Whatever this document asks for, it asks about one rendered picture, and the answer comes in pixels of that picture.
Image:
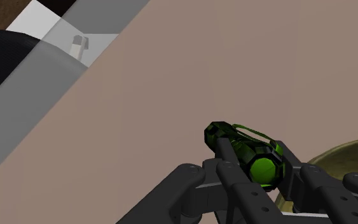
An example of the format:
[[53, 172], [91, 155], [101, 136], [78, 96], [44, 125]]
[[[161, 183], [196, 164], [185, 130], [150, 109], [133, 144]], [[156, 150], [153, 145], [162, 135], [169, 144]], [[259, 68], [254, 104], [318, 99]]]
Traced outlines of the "olive green bowl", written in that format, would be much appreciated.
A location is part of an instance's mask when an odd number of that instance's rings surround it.
[[[330, 176], [341, 181], [344, 175], [358, 172], [358, 140], [327, 150], [307, 163], [323, 168]], [[286, 199], [280, 193], [276, 203], [283, 200]]]

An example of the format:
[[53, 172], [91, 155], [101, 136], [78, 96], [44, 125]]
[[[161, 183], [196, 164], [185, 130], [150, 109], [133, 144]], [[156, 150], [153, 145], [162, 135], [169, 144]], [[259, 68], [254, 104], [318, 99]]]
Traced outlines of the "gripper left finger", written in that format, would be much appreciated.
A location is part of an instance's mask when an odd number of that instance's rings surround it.
[[221, 224], [285, 224], [286, 217], [238, 165], [225, 138], [217, 141], [214, 167], [181, 164], [116, 224], [199, 224], [216, 212]]

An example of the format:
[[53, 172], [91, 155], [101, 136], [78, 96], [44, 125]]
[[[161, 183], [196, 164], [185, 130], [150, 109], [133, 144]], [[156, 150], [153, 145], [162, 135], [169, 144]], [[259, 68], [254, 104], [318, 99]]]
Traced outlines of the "green pen with clip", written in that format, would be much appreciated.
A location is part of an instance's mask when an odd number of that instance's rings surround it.
[[283, 148], [271, 137], [240, 124], [211, 122], [204, 130], [206, 145], [219, 158], [229, 153], [248, 178], [267, 192], [285, 176]]

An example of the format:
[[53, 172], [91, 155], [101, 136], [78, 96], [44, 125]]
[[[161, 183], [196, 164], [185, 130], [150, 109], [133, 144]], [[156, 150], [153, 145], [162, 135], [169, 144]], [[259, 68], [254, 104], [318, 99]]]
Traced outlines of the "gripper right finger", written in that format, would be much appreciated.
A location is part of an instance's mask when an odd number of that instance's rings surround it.
[[358, 172], [340, 181], [323, 168], [302, 163], [282, 142], [286, 173], [278, 189], [294, 214], [278, 212], [275, 224], [358, 224]]

